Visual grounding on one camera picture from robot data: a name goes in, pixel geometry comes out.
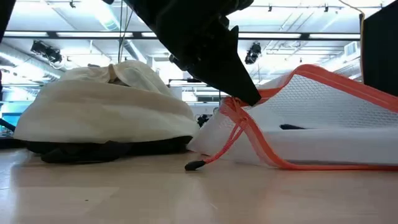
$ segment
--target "white mesh bag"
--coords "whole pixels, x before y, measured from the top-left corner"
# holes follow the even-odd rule
[[[193,138],[189,150],[213,156],[203,164],[222,156],[282,169],[398,167],[397,97],[314,65],[259,92],[254,107],[225,99]]]

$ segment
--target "wooden floor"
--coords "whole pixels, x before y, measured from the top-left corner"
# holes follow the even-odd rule
[[[194,153],[55,166],[0,151],[0,223],[396,223],[398,173],[293,172]]]

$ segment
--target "white fabric bag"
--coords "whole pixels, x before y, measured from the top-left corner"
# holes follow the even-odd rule
[[[108,83],[119,78],[128,86]],[[198,131],[190,107],[150,67],[126,61],[76,68],[43,87],[14,137],[41,142],[146,142]]]

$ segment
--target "ceiling light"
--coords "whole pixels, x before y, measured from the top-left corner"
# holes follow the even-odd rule
[[[9,100],[9,101],[0,101],[0,103],[33,103],[32,100],[18,100],[18,101],[14,101],[14,100]]]
[[[356,74],[356,75],[352,75],[352,76],[350,76],[350,77],[348,77],[350,80],[354,80],[354,79],[356,79],[356,78],[359,78],[359,77],[361,77],[362,76],[362,74],[361,73],[359,73],[359,74]]]
[[[143,37],[156,37],[156,34],[154,32],[143,32],[141,33]]]
[[[218,91],[197,91],[195,92],[196,96],[218,96]],[[221,96],[228,96],[228,94],[221,92]]]
[[[310,34],[310,39],[360,39],[360,34]]]
[[[239,38],[275,38],[275,39],[296,39],[300,38],[301,34],[286,34],[286,33],[273,33],[273,34],[262,34],[262,33],[239,33]]]
[[[194,85],[194,83],[190,83],[190,84],[181,84],[181,85],[169,85],[169,87],[208,87],[208,85],[204,84]]]
[[[57,32],[59,37],[120,37],[119,32]]]
[[[5,37],[48,37],[46,32],[5,31]]]
[[[100,0],[82,1],[82,9],[94,15],[107,30],[119,30],[119,21],[111,11],[112,9]]]
[[[185,86],[185,85],[194,85],[194,86],[198,86],[198,85],[207,85],[206,83],[203,83],[201,81],[199,82],[187,82],[186,80],[170,80],[170,84],[171,85],[178,85],[178,86]]]
[[[40,87],[40,86],[43,86],[43,85],[40,85],[40,84],[19,84],[19,83],[10,83],[10,84],[8,84],[8,83],[5,83],[5,84],[2,84],[4,87],[11,87],[11,86],[14,86],[14,87]]]
[[[218,104],[217,102],[199,102],[199,101],[186,101],[189,105],[195,105],[195,104]]]

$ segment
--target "black panel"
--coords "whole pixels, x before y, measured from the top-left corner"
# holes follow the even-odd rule
[[[2,41],[2,37],[4,36],[4,31],[7,29],[8,21],[10,20],[15,1],[16,0],[0,1],[0,43]]]
[[[398,1],[364,22],[364,83],[398,96]]]

